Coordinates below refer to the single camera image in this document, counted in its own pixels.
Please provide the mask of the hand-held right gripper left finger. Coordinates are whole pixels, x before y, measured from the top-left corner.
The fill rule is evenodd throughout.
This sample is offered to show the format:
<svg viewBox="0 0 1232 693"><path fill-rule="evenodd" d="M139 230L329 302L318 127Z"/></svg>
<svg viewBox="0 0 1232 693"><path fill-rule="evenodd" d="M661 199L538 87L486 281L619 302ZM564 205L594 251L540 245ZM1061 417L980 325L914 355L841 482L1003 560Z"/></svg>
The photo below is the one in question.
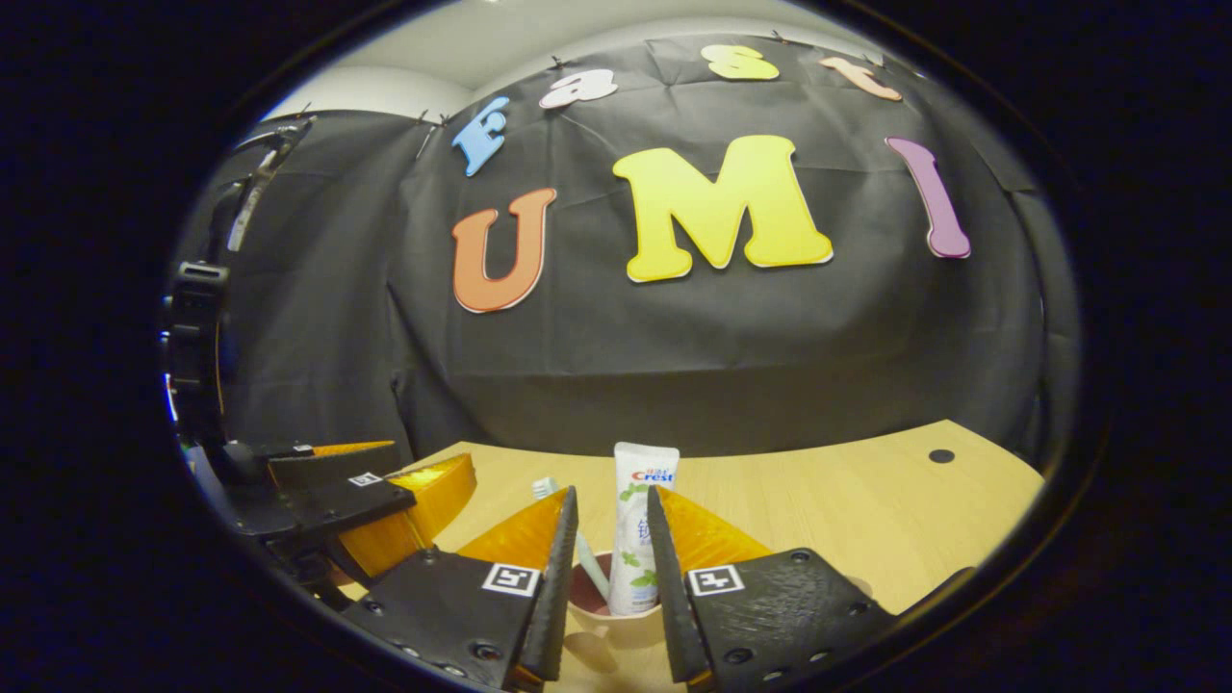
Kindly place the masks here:
<svg viewBox="0 0 1232 693"><path fill-rule="evenodd" d="M342 618L436 691L541 691L558 679L579 527L567 486L501 523L529 547L428 547L388 571Z"/></svg>

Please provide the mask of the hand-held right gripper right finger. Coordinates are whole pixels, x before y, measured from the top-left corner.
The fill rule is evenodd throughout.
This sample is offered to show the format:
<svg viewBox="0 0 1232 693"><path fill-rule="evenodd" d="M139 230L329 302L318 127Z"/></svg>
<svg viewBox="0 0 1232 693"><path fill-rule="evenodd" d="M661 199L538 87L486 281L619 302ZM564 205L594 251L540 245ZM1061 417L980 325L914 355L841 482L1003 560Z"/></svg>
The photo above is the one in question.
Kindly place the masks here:
<svg viewBox="0 0 1232 693"><path fill-rule="evenodd" d="M818 552L752 547L686 559L686 524L706 511L655 486L648 494L658 593L674 681L690 691L822 687L890 629L885 610Z"/></svg>

